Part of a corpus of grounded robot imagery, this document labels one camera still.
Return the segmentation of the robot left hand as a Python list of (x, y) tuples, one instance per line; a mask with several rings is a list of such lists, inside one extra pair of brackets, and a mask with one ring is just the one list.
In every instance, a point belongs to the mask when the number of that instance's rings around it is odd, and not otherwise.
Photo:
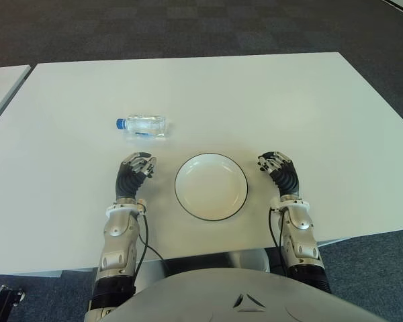
[(116, 177), (116, 202), (122, 199), (136, 199), (138, 189), (146, 178), (151, 178), (156, 166), (156, 157), (147, 152), (136, 152), (120, 164)]

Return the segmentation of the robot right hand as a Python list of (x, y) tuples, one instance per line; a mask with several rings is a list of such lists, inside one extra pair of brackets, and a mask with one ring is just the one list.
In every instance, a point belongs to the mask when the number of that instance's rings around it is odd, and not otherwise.
[(299, 179), (290, 158), (281, 152), (265, 152), (258, 156), (258, 166), (265, 171), (279, 189), (280, 196), (299, 196)]

